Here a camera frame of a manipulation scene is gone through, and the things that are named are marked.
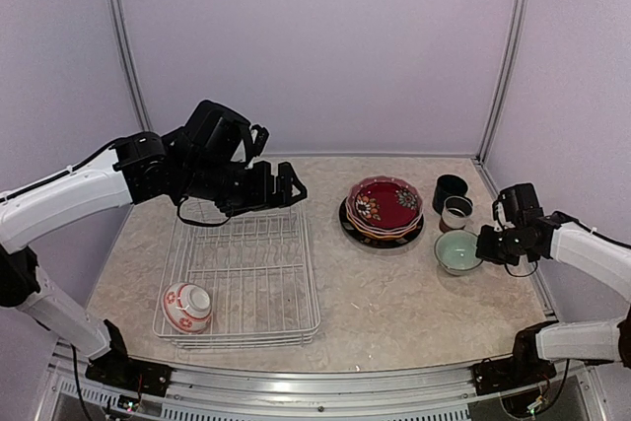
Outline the light pink plate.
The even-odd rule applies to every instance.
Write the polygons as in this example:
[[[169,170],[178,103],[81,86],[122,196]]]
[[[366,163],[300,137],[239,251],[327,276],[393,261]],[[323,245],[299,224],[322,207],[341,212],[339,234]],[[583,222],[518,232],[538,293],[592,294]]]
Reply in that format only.
[[[342,227],[345,230],[349,232],[357,232],[360,236],[381,242],[395,241],[400,239],[415,239],[421,234],[425,224],[425,217],[423,214],[421,214],[415,223],[410,224],[401,232],[377,232],[374,229],[367,228],[366,226],[358,225],[351,217],[348,216],[348,213],[344,209],[339,212],[339,219],[342,223]]]

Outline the brown cup white base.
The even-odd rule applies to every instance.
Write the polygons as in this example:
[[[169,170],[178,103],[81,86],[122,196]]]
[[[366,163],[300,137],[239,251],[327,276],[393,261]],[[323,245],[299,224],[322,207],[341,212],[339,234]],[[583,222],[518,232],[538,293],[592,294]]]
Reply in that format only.
[[[463,230],[473,213],[472,201],[464,196],[450,196],[444,202],[439,229],[446,233]]]

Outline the red patterned white bowl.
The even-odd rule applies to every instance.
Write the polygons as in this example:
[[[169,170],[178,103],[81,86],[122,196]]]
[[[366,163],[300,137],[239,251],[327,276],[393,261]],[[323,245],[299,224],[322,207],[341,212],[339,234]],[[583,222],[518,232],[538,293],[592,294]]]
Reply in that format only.
[[[178,333],[201,333],[211,321],[211,296],[196,284],[172,284],[163,293],[161,305],[167,323]]]

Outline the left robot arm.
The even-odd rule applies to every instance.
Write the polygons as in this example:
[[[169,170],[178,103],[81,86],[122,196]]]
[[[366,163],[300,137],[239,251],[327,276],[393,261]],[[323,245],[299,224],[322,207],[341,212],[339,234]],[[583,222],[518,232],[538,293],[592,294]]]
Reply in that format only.
[[[84,161],[1,195],[1,305],[70,342],[117,386],[138,376],[119,329],[49,282],[32,242],[86,217],[160,196],[210,201],[226,217],[307,198],[293,167],[260,160],[269,132],[209,100],[165,134],[113,139]]]

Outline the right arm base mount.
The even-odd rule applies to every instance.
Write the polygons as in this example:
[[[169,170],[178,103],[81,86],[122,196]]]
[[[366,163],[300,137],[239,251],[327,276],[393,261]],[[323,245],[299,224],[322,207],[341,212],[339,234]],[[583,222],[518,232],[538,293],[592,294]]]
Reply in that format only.
[[[484,359],[471,367],[477,395],[486,395],[529,386],[553,379],[557,372],[553,363],[537,360],[522,363],[515,357]]]

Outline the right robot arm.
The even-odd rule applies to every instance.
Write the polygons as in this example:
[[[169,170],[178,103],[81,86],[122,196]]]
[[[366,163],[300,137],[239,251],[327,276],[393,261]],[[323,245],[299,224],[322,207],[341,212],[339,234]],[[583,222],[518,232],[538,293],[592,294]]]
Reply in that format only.
[[[574,267],[630,300],[630,246],[599,234],[560,211],[546,215],[532,183],[501,190],[493,226],[480,229],[476,257],[501,266],[550,259]],[[630,316],[603,321],[555,322],[521,330],[504,368],[507,380],[527,384],[543,361],[575,359],[630,366]]]

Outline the black striped rim plate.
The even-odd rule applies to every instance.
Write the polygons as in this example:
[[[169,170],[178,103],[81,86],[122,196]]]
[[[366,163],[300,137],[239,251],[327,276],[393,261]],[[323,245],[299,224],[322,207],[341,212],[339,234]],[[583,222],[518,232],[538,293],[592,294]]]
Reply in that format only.
[[[343,199],[338,208],[338,220],[344,234],[350,238],[351,240],[356,241],[357,243],[378,249],[394,249],[402,246],[406,246],[417,238],[419,238],[423,232],[425,227],[425,217],[421,216],[419,223],[416,228],[412,231],[405,234],[403,237],[393,240],[379,240],[370,238],[363,233],[361,233],[355,226],[351,223],[346,213],[346,199]]]

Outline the dark green mug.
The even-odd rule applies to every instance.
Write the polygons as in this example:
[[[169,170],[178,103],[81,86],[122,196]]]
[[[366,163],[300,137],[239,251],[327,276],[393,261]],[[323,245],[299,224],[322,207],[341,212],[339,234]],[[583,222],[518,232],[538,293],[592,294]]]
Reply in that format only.
[[[468,192],[467,182],[458,175],[440,175],[436,180],[432,199],[433,210],[441,214],[445,201],[451,196],[465,197]]]

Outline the yellow polka dot plate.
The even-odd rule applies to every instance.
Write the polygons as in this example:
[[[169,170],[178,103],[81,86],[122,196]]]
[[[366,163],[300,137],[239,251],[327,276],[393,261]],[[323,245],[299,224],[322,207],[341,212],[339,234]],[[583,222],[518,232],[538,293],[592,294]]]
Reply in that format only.
[[[416,240],[423,231],[423,228],[425,226],[425,219],[421,218],[418,225],[413,230],[406,233],[400,238],[377,239],[373,237],[368,237],[367,235],[363,234],[362,232],[357,230],[350,222],[341,221],[340,225],[341,229],[348,237],[364,245],[382,248],[394,248],[397,246],[407,245]]]

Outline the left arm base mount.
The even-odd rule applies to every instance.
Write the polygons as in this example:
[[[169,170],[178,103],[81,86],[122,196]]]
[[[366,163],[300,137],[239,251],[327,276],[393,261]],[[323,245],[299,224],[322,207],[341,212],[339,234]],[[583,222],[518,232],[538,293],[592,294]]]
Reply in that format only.
[[[86,378],[141,395],[165,397],[173,370],[165,364],[105,355],[89,362]]]

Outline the light green ceramic bowl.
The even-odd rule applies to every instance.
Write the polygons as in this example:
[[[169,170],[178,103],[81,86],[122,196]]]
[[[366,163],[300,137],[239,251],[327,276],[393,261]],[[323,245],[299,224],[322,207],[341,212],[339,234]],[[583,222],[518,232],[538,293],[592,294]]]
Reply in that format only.
[[[478,236],[466,230],[452,230],[439,236],[434,243],[434,255],[439,265],[453,276],[477,269],[482,259],[476,255]]]

